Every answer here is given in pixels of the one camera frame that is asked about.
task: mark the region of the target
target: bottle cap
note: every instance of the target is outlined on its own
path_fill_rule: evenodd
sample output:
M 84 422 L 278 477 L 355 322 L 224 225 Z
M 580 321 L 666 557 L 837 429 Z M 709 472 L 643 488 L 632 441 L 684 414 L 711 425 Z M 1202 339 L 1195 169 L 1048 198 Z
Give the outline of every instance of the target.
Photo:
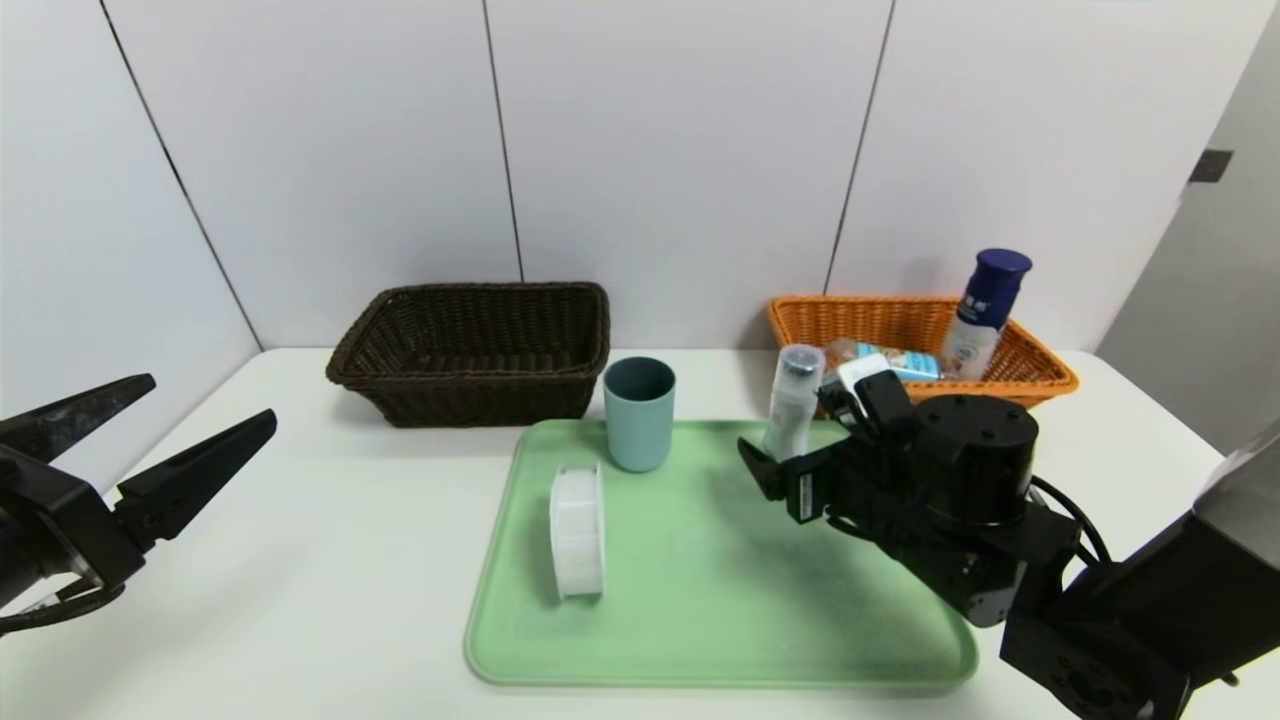
M 778 359 L 786 374 L 796 378 L 808 378 L 827 366 L 827 356 L 812 345 L 788 345 L 778 354 Z
M 1011 284 L 1018 287 L 1032 269 L 1032 259 L 1016 250 L 988 247 L 978 254 L 978 269 L 974 275 L 984 275 L 986 282 Z

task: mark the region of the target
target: wicker basket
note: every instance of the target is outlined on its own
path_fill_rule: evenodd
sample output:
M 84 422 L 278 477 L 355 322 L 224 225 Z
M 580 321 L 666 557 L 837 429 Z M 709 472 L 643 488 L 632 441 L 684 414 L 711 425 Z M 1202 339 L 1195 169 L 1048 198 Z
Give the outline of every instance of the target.
M 829 297 L 792 295 L 769 302 L 769 323 L 782 345 L 824 347 L 836 338 L 937 354 L 957 300 L 954 297 Z M 983 382 L 904 383 L 913 402 L 951 393 L 995 395 L 1033 407 L 1074 392 L 1080 380 L 1061 360 L 1010 320 Z
M 609 356 L 595 283 L 424 284 L 380 293 L 328 378 L 398 428 L 581 418 Z

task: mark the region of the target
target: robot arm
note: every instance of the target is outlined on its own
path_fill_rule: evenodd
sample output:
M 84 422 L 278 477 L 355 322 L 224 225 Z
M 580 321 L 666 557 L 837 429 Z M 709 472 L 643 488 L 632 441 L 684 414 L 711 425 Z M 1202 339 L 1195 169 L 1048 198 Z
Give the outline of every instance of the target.
M 173 539 L 275 433 L 265 410 L 119 484 L 108 507 L 90 483 L 49 465 L 155 388 L 134 375 L 0 421 L 0 607 L 44 578 L 79 575 L 0 618 L 0 635 L 70 620 L 111 602 L 156 539 Z
M 1039 428 L 1021 406 L 963 395 L 913 406 L 890 372 L 855 393 L 820 396 L 850 432 L 829 447 L 774 462 L 739 441 L 765 498 L 874 542 L 973 625 L 1005 623 L 1001 659 L 1078 716 L 1175 720 L 1193 689 L 1280 646 L 1280 423 L 1116 562 L 1084 512 L 1032 474 Z M 1073 556 L 1087 566 L 1064 588 Z

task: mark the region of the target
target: orange wicker basket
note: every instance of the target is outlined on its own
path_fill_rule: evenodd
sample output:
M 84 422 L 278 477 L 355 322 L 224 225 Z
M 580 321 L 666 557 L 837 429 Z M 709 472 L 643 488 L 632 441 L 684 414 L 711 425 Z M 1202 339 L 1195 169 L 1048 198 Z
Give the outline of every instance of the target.
M 791 295 L 769 302 L 778 343 L 824 347 L 837 338 L 937 354 L 955 316 L 955 297 Z M 1010 320 L 982 382 L 904 383 L 911 402 L 936 395 L 995 395 L 1027 407 L 1074 392 L 1080 380 L 1038 340 Z

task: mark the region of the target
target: dark brown wicker basket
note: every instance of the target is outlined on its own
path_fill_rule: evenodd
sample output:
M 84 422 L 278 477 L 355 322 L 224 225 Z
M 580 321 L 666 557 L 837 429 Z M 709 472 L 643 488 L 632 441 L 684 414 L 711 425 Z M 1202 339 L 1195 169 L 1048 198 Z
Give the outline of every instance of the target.
M 609 356 L 595 283 L 424 284 L 380 293 L 328 378 L 397 428 L 581 418 Z

